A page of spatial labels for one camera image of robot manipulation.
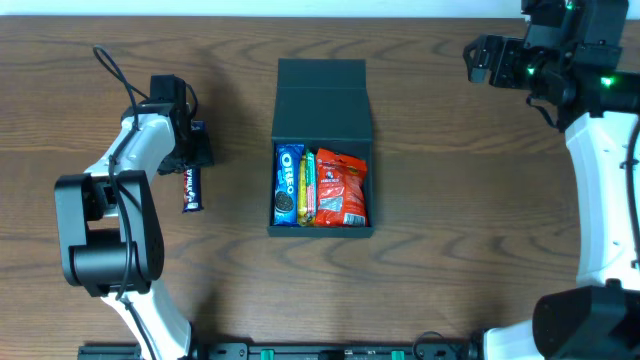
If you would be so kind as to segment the blue eclipse mints tin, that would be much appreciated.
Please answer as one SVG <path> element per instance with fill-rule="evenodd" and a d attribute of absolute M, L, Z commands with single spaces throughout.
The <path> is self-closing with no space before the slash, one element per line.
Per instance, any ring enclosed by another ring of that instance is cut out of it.
<path fill-rule="evenodd" d="M 191 130 L 193 132 L 205 132 L 206 131 L 206 126 L 205 123 L 203 121 L 196 121 L 194 120 L 191 123 Z"/>

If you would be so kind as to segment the dairy milk chocolate bar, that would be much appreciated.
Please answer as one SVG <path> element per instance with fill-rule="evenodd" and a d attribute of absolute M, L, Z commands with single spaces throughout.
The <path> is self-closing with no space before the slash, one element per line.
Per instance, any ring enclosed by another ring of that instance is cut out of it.
<path fill-rule="evenodd" d="M 201 169 L 189 168 L 184 171 L 183 213 L 198 212 L 203 209 L 201 193 Z"/>

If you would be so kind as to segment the blue oreo cookie pack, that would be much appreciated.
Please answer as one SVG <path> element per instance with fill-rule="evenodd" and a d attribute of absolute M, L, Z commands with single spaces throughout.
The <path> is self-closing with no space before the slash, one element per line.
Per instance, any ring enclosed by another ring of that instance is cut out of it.
<path fill-rule="evenodd" d="M 303 152 L 303 144 L 280 144 L 276 146 L 275 226 L 297 225 L 300 162 Z"/>

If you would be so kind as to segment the green red candy bar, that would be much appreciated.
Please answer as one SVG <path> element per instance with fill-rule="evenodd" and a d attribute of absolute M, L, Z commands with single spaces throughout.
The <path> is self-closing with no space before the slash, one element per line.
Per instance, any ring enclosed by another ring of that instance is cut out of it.
<path fill-rule="evenodd" d="M 306 198 L 307 198 L 307 210 L 305 220 L 308 225 L 315 222 L 316 217 L 316 164 L 315 154 L 310 150 L 306 150 L 306 164 L 305 164 L 305 180 L 306 180 Z"/>

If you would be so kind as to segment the black gift box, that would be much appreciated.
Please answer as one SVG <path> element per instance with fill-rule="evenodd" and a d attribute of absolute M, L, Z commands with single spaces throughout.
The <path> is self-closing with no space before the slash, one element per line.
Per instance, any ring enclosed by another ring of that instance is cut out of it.
<path fill-rule="evenodd" d="M 271 237 L 369 238 L 377 222 L 374 126 L 363 59 L 278 61 L 271 144 L 303 144 L 364 160 L 365 227 L 275 226 L 276 196 L 270 197 L 267 233 Z"/>

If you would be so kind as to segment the red snack packet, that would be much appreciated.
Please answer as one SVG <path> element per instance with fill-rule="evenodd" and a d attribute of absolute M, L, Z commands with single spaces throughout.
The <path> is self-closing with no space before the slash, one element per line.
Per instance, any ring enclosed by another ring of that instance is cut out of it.
<path fill-rule="evenodd" d="M 368 167 L 364 160 L 320 148 L 316 153 L 319 227 L 368 225 L 363 192 Z"/>

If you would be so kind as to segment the yellow snack packet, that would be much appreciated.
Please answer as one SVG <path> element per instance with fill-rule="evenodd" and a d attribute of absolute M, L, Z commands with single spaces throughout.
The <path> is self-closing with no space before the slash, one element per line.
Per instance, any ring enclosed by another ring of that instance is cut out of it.
<path fill-rule="evenodd" d="M 307 185 L 306 185 L 306 156 L 301 157 L 299 163 L 299 180 L 297 195 L 297 222 L 300 226 L 307 225 Z"/>

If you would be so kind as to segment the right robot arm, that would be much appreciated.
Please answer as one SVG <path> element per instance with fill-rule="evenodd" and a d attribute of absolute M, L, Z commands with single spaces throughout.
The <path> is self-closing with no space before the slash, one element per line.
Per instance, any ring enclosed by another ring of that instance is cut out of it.
<path fill-rule="evenodd" d="M 639 355 L 639 77 L 621 72 L 627 0 L 525 1 L 521 38 L 482 35 L 463 52 L 473 83 L 527 92 L 565 137 L 577 183 L 580 259 L 571 290 L 531 319 L 476 335 L 469 359 Z"/>

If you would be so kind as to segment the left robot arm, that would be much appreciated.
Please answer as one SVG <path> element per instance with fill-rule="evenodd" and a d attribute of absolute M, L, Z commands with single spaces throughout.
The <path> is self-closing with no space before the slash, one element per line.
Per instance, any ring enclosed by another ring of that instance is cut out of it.
<path fill-rule="evenodd" d="M 200 173 L 213 158 L 196 111 L 193 89 L 183 79 L 152 76 L 149 97 L 124 112 L 121 131 L 104 155 L 55 184 L 66 281 L 113 308 L 138 341 L 130 348 L 84 347 L 80 358 L 207 356 L 161 278 L 165 246 L 151 193 L 155 176 L 177 173 L 185 211 L 202 209 Z"/>

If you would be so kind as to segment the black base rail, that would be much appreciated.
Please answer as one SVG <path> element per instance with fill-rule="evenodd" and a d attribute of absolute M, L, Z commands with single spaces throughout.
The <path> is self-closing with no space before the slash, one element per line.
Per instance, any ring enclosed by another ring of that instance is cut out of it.
<path fill-rule="evenodd" d="M 181 359 L 201 360 L 478 360 L 478 345 L 429 339 L 417 345 L 251 345 L 199 346 Z"/>

